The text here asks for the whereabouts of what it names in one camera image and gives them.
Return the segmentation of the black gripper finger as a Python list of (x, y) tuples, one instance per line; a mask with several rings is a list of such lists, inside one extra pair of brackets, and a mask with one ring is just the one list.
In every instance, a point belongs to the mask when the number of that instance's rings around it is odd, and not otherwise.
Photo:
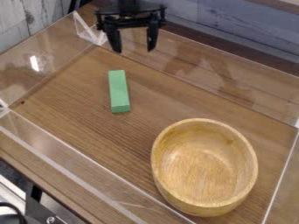
[(122, 53), (120, 31), (118, 29), (118, 24), (112, 20), (104, 21), (104, 31), (107, 34), (107, 39), (111, 44), (112, 50), (116, 53)]
[(147, 51), (151, 52), (156, 46), (156, 40), (159, 35), (159, 16), (152, 13), (148, 20), (147, 28)]

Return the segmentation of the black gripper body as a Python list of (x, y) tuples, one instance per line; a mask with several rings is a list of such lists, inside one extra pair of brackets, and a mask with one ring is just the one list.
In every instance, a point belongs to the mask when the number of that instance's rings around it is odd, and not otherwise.
[(95, 10), (96, 27), (107, 31), (108, 26), (116, 29), (136, 28), (150, 25), (166, 25), (166, 6), (146, 0), (116, 0), (116, 3)]

